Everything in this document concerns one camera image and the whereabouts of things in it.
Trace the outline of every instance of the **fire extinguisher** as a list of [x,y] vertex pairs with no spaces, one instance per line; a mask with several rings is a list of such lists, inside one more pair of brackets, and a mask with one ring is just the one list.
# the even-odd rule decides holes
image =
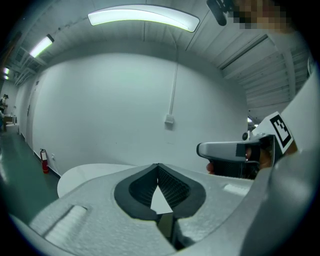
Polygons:
[[41,148],[40,155],[41,155],[41,164],[42,164],[43,173],[47,174],[49,172],[49,167],[48,167],[46,150]]

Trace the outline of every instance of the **fluorescent light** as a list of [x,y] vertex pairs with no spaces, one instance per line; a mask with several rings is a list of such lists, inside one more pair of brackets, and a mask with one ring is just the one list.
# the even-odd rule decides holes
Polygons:
[[88,14],[91,25],[117,21],[147,21],[163,23],[194,32],[200,20],[188,13],[156,5],[122,5]]
[[30,52],[32,57],[37,57],[44,49],[50,46],[55,40],[51,35],[47,34],[44,39],[42,39]]

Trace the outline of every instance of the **white ceiling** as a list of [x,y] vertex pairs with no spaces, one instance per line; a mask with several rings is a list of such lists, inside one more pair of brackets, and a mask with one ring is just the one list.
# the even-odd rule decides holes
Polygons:
[[[89,13],[127,4],[175,8],[197,16],[200,25],[194,33],[144,21],[91,26]],[[207,59],[221,69],[226,79],[245,89],[248,115],[255,123],[275,111],[281,112],[307,79],[309,53],[296,34],[278,36],[241,29],[232,19],[226,26],[219,26],[206,0],[50,0],[21,25],[22,37],[11,56],[11,64],[20,67],[20,73],[28,72],[24,68],[38,71],[58,54],[90,42],[139,40],[174,46],[174,38],[179,48]],[[47,34],[54,43],[39,59],[29,57],[28,52]]]

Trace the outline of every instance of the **floor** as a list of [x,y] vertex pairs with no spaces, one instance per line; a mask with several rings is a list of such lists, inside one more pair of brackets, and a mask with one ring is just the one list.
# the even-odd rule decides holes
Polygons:
[[24,138],[16,133],[0,133],[0,188],[10,214],[24,223],[58,199],[59,178],[44,174]]

